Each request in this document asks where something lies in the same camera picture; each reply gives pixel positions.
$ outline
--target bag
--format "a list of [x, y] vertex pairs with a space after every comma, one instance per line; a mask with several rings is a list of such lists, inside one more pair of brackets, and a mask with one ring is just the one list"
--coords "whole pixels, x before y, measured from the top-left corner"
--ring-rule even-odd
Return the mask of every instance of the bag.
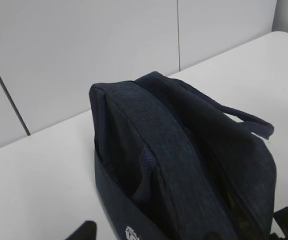
[[158, 72], [89, 97], [96, 186], [120, 239], [268, 239], [276, 166], [252, 132], [268, 139], [270, 123]]

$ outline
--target panel seam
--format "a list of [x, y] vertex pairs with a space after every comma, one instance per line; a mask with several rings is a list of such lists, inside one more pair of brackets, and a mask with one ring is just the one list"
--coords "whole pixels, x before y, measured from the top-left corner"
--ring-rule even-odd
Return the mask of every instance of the panel seam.
[[11, 104], [14, 112], [16, 113], [16, 116], [17, 116], [18, 120], [20, 121], [22, 127], [24, 128], [27, 136], [30, 136], [31, 133], [30, 133], [28, 127], [26, 126], [26, 124], [25, 124], [25, 122], [24, 122], [24, 120], [23, 120], [18, 108], [16, 107], [16, 105], [15, 105], [15, 103], [14, 103], [14, 101], [13, 101], [13, 99], [12, 99], [12, 97], [11, 97], [9, 91], [8, 91], [8, 89], [6, 88], [4, 82], [3, 82], [2, 78], [1, 78], [1, 75], [0, 75], [0, 86], [2, 87], [2, 89], [3, 89], [3, 91], [4, 91], [5, 95], [6, 95], [9, 103]]

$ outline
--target dark blue handle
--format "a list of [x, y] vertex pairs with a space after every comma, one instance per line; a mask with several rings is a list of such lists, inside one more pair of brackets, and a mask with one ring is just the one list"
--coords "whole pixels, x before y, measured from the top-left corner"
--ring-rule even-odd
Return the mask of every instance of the dark blue handle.
[[270, 124], [267, 121], [264, 121], [263, 119], [260, 119], [257, 116], [254, 116], [252, 114], [228, 107], [228, 106], [223, 106], [219, 104], [218, 102], [214, 101], [212, 98], [209, 96], [205, 95], [204, 93], [200, 92], [199, 90], [195, 89], [191, 85], [178, 80], [178, 79], [173, 79], [177, 84], [181, 85], [183, 88], [186, 90], [190, 91], [191, 93], [195, 94], [199, 98], [203, 99], [204, 101], [208, 102], [211, 104], [213, 107], [217, 108], [220, 110], [222, 113], [229, 114], [235, 117], [238, 117], [239, 119], [243, 120], [244, 122], [240, 122], [243, 127], [248, 129], [249, 131], [265, 138], [269, 139], [269, 137], [273, 134], [274, 132], [274, 126]]

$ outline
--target navy blue bag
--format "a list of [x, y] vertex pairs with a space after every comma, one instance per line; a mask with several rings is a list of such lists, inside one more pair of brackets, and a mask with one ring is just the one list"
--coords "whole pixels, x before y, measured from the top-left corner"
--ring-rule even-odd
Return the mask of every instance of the navy blue bag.
[[89, 96], [96, 186], [120, 239], [269, 238], [276, 166], [252, 132], [268, 139], [270, 123], [158, 72]]

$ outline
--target bag handle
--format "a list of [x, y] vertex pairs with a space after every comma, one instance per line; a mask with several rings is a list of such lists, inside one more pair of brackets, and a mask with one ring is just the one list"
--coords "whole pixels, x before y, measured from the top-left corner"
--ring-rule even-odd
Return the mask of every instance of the bag handle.
[[274, 132], [274, 126], [270, 124], [267, 121], [264, 121], [263, 119], [254, 116], [252, 114], [228, 107], [219, 104], [209, 96], [205, 95], [204, 93], [200, 92], [199, 90], [195, 89], [191, 85], [178, 80], [178, 79], [172, 79], [177, 84], [185, 88], [186, 90], [190, 91], [194, 95], [198, 96], [199, 98], [203, 99], [204, 101], [211, 104], [216, 109], [220, 110], [222, 113], [229, 114], [235, 117], [238, 117], [239, 119], [243, 120], [244, 122], [239, 122], [238, 124], [242, 125], [244, 128], [248, 129], [250, 132], [253, 132], [262, 138], [269, 139], [269, 137]]

